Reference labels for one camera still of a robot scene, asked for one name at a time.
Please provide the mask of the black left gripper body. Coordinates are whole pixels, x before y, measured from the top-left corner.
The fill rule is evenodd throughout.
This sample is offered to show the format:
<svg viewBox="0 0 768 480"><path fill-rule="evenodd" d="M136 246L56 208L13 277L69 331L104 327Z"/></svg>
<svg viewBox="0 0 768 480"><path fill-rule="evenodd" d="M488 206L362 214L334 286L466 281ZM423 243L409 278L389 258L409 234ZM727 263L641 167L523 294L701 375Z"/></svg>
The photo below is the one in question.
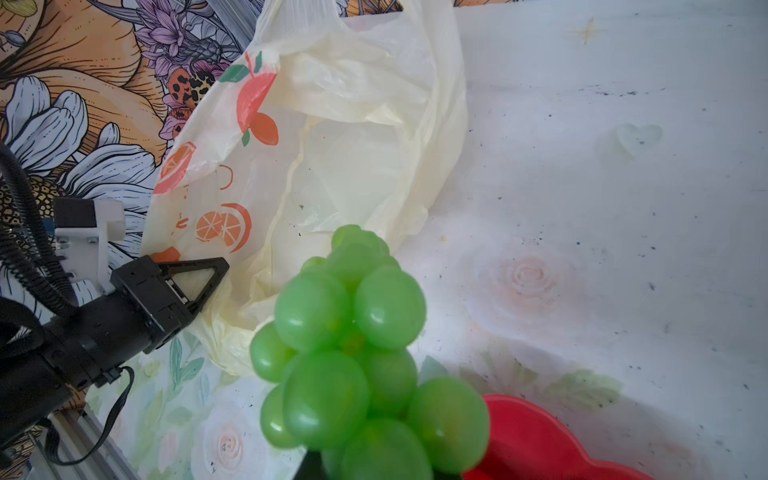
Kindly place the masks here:
<svg viewBox="0 0 768 480"><path fill-rule="evenodd" d="M194 319L195 301L173 279L174 274L193 270L192 261L155 262L143 256L115 269L110 277L116 290L138 312L149 354L162 347Z"/></svg>

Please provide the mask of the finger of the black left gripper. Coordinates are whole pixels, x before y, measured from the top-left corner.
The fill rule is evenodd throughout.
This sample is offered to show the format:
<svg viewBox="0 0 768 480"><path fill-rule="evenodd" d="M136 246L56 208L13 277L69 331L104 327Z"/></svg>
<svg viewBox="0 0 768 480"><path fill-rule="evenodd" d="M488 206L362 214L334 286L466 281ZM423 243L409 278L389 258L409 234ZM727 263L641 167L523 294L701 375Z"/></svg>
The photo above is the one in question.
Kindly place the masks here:
<svg viewBox="0 0 768 480"><path fill-rule="evenodd" d="M229 271L223 257L158 263L161 280L170 288L184 315L199 314Z"/></svg>

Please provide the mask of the green fake grapes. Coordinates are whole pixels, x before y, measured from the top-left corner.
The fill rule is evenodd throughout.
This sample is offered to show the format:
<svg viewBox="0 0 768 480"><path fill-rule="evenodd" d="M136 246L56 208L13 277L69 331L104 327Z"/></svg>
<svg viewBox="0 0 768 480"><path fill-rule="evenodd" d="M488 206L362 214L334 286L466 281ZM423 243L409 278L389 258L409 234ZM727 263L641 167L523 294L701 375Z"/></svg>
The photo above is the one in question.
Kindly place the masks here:
<svg viewBox="0 0 768 480"><path fill-rule="evenodd" d="M297 478L462 479L480 464L488 407L464 380L415 361L426 320L418 282L357 225L283 287L250 357L272 384L265 439L304 450Z"/></svg>

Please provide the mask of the translucent cream plastic bag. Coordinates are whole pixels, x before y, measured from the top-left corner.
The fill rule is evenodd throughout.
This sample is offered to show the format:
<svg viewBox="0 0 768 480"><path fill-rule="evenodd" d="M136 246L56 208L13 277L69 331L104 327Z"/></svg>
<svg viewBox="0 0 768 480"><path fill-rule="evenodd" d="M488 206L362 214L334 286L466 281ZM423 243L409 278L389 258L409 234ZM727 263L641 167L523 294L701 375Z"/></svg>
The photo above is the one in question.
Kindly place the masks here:
<svg viewBox="0 0 768 480"><path fill-rule="evenodd" d="M417 233L467 120L451 2L353 18L333 1L267 2L175 139L143 233L146 254L229 263L190 326L206 358L251 375L254 332L337 228L358 225L391 249Z"/></svg>

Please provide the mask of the red flower-shaped plate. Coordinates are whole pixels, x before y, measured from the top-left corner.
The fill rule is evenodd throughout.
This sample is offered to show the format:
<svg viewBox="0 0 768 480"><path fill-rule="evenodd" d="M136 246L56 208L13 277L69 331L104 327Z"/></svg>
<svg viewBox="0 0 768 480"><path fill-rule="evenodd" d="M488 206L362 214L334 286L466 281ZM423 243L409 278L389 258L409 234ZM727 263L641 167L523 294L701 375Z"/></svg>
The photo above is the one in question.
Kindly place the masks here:
<svg viewBox="0 0 768 480"><path fill-rule="evenodd" d="M486 395L490 440L483 460L464 479L636 480L637 470L591 458L555 416L523 399Z"/></svg>

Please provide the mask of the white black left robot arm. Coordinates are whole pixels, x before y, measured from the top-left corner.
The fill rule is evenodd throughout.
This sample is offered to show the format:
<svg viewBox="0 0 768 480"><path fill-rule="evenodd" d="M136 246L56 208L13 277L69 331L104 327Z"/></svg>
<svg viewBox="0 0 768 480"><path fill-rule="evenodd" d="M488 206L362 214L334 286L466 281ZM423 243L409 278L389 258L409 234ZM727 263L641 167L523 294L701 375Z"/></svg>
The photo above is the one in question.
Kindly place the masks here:
<svg viewBox="0 0 768 480"><path fill-rule="evenodd" d="M50 320L39 346L2 360L2 444L68 402L73 390L112 383L125 362L170 342L228 270L223 257L157 263L149 256L114 270L112 293Z"/></svg>

